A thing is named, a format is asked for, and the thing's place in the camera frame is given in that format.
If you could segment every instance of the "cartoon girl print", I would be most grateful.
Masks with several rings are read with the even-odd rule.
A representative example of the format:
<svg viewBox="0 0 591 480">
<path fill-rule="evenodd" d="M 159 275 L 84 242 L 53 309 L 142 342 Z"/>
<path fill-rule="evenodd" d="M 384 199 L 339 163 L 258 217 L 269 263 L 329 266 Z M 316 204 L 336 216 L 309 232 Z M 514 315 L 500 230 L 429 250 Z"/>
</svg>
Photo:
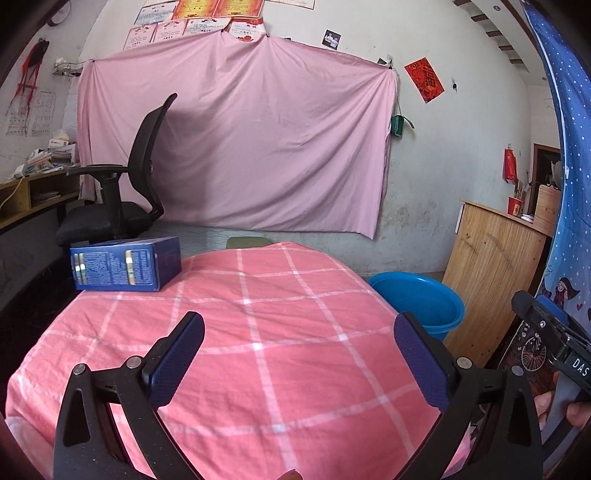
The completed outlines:
<svg viewBox="0 0 591 480">
<path fill-rule="evenodd" d="M 547 296 L 549 299 L 552 298 L 552 292 L 546 289 L 544 280 L 542 280 L 540 291 L 542 295 Z M 555 292 L 556 294 L 554 295 L 553 302 L 561 309 L 564 309 L 564 302 L 575 298 L 580 293 L 580 290 L 576 290 L 568 278 L 562 277 L 560 281 L 558 281 L 558 285 L 556 285 Z"/>
</svg>

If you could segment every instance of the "chair armrest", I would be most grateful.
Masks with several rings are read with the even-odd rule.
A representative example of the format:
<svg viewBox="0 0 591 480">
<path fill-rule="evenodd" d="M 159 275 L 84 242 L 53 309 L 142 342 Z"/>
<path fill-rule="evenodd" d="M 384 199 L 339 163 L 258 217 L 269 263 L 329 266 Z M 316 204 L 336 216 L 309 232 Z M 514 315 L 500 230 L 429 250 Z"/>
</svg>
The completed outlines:
<svg viewBox="0 0 591 480">
<path fill-rule="evenodd" d="M 91 175 L 100 181 L 100 177 L 103 175 L 121 175 L 128 172 L 129 169 L 122 165 L 92 165 L 90 167 L 70 168 L 67 171 L 66 176 L 69 177 L 73 175 Z"/>
<path fill-rule="evenodd" d="M 66 174 L 67 176 L 90 175 L 99 181 L 100 194 L 105 202 L 115 240 L 127 238 L 121 193 L 119 191 L 119 178 L 124 173 L 129 173 L 129 169 L 121 165 L 92 165 L 90 167 L 73 168 L 68 170 Z"/>
</svg>

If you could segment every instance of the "certificate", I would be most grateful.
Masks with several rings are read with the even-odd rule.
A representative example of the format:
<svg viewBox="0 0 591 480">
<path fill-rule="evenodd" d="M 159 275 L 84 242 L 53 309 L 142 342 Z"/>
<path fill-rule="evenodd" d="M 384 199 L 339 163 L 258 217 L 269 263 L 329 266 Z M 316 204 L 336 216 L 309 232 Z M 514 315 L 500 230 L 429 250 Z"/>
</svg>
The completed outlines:
<svg viewBox="0 0 591 480">
<path fill-rule="evenodd" d="M 156 24 L 132 28 L 127 35 L 123 49 L 129 50 L 130 48 L 147 45 L 152 41 L 154 30 L 156 30 Z"/>
<path fill-rule="evenodd" d="M 187 26 L 187 20 L 171 20 L 170 22 L 159 23 L 156 27 L 153 43 L 170 40 L 171 38 L 182 37 L 184 29 Z"/>
<path fill-rule="evenodd" d="M 259 35 L 267 33 L 265 24 L 262 18 L 248 19 L 234 19 L 229 30 L 230 35 L 242 41 L 252 41 Z"/>
<path fill-rule="evenodd" d="M 187 22 L 187 28 L 183 35 L 195 35 L 195 33 L 207 33 L 223 30 L 230 23 L 230 18 L 191 18 Z"/>
<path fill-rule="evenodd" d="M 278 4 L 295 5 L 297 7 L 305 7 L 314 10 L 314 3 L 316 0 L 269 0 Z"/>
<path fill-rule="evenodd" d="M 177 5 L 178 0 L 143 7 L 142 10 L 139 11 L 138 18 L 135 19 L 135 25 L 167 22 L 172 19 Z"/>
<path fill-rule="evenodd" d="M 219 0 L 180 0 L 173 18 L 208 18 L 215 17 Z"/>
<path fill-rule="evenodd" d="M 261 16 L 263 0 L 220 0 L 216 17 L 255 17 Z"/>
</svg>

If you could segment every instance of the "bed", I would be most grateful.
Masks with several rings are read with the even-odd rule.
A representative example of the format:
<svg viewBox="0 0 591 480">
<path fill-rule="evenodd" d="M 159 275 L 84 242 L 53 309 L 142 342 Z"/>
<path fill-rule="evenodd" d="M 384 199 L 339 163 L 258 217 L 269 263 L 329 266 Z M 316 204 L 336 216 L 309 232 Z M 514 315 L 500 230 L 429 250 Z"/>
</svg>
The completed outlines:
<svg viewBox="0 0 591 480">
<path fill-rule="evenodd" d="M 206 336 L 159 414 L 207 480 L 391 480 L 439 412 L 392 334 L 396 312 L 332 257 L 293 243 L 183 261 L 158 293 L 80 294 L 8 385 L 7 423 L 51 477 L 51 446 L 71 369 L 144 355 L 187 311 Z M 134 466 L 150 474 L 118 406 Z"/>
</svg>

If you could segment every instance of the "metal screw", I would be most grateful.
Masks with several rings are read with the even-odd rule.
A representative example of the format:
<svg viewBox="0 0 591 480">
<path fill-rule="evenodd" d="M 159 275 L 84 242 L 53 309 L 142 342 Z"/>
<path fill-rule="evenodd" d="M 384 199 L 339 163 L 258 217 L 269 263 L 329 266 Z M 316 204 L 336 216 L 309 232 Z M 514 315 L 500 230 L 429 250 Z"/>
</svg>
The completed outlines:
<svg viewBox="0 0 591 480">
<path fill-rule="evenodd" d="M 142 358 L 140 356 L 133 356 L 128 358 L 125 362 L 127 368 L 138 368 L 142 364 Z"/>
<path fill-rule="evenodd" d="M 523 377 L 523 369 L 519 366 L 519 365 L 513 365 L 511 367 L 511 371 L 514 373 L 514 375 L 517 375 L 518 377 Z"/>
<path fill-rule="evenodd" d="M 78 364 L 72 369 L 72 373 L 74 375 L 80 375 L 80 374 L 84 373 L 84 370 L 86 370 L 86 365 L 85 364 Z"/>
<path fill-rule="evenodd" d="M 457 362 L 457 366 L 459 366 L 460 368 L 463 368 L 464 370 L 468 370 L 469 368 L 472 368 L 472 360 L 470 360 L 469 358 L 466 358 L 465 356 L 461 356 L 460 358 L 458 358 L 456 360 Z"/>
</svg>

